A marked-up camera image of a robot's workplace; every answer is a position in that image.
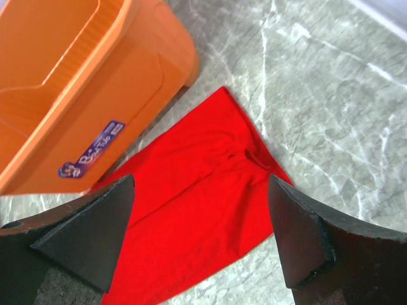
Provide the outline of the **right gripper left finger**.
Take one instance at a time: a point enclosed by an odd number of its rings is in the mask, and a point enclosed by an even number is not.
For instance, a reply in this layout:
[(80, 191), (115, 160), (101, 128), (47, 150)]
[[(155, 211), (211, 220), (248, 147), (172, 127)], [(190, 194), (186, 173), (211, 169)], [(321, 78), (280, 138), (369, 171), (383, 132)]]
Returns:
[(100, 304), (135, 197), (126, 175), (1, 227), (1, 304)]

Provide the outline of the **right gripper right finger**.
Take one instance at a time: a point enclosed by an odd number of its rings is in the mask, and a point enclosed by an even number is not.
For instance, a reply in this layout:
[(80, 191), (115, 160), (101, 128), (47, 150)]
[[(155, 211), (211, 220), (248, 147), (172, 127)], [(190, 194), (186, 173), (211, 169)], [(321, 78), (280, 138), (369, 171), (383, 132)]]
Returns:
[(268, 202), (295, 304), (406, 304), (406, 233), (349, 216), (275, 175)]

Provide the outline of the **red t shirt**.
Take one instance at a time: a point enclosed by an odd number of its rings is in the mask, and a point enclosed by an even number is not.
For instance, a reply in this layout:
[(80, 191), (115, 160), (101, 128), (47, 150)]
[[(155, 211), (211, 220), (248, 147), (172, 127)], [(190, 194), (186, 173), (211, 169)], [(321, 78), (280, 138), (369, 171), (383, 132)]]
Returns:
[(273, 233), (270, 176), (289, 178), (225, 87), (99, 184), (126, 175), (134, 205), (103, 304), (159, 304), (241, 259)]

